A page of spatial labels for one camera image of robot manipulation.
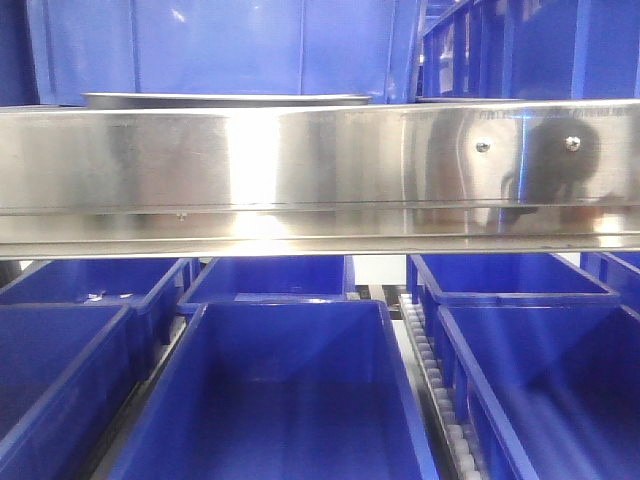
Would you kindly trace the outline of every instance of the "storage bin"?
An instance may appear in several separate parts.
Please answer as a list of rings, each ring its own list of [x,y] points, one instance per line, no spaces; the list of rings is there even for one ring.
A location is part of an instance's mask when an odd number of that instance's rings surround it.
[[[0,307],[0,479],[74,478],[135,384],[128,307]]]
[[[425,35],[424,96],[639,94],[640,0],[466,0],[456,6]]]
[[[441,356],[438,305],[619,305],[620,296],[559,255],[430,254],[407,259],[407,285],[425,312],[425,330]]]
[[[640,311],[640,252],[584,252],[580,266],[618,292],[624,305]]]
[[[198,309],[110,479],[437,479],[386,306]]]
[[[197,269],[196,260],[173,258],[43,262],[0,289],[0,305],[130,305],[137,315],[131,348],[145,379],[169,343],[176,303]]]
[[[191,316],[220,301],[346,300],[355,292],[353,258],[342,255],[213,259],[178,303]]]
[[[598,305],[441,307],[456,415],[492,479],[640,478],[640,317]]]
[[[23,0],[0,2],[0,106],[38,103]]]
[[[85,92],[413,102],[426,0],[29,0],[43,103]]]

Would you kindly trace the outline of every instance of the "blue plastic crate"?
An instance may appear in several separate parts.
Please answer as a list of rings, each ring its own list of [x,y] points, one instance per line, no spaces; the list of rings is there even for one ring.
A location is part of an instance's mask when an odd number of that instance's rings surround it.
[[[585,252],[580,266],[620,293],[624,305],[640,312],[640,252]]]
[[[110,479],[438,478],[378,302],[201,307]]]
[[[0,478],[74,478],[135,384],[127,307],[0,307]]]
[[[38,103],[26,5],[0,1],[0,106]]]
[[[178,302],[191,316],[206,303],[346,300],[353,258],[342,255],[215,258]]]
[[[455,410],[489,478],[640,478],[640,317],[441,307]]]
[[[640,93],[640,0],[465,0],[456,7],[425,35],[424,96]]]
[[[29,0],[43,103],[85,92],[413,102],[426,0]]]
[[[425,312],[427,336],[441,356],[438,305],[619,305],[620,296],[559,255],[430,254],[407,258],[407,285]]]
[[[176,303],[197,274],[195,260],[92,259],[44,262],[0,289],[0,305],[130,305],[138,376],[146,378],[169,343]]]

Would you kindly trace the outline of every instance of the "bolt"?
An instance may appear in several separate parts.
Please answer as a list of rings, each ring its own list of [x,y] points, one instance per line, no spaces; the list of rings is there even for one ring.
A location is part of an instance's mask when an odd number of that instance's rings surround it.
[[[476,150],[480,153],[487,153],[491,148],[491,142],[487,139],[478,140]]]
[[[564,144],[570,152],[577,152],[580,150],[581,143],[582,140],[580,140],[580,137],[567,137],[564,140]]]

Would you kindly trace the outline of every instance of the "stainless steel rail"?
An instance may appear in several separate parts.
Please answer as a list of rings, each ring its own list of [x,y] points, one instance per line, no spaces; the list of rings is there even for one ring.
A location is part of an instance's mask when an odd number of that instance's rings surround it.
[[[0,111],[0,257],[640,247],[640,101]]]

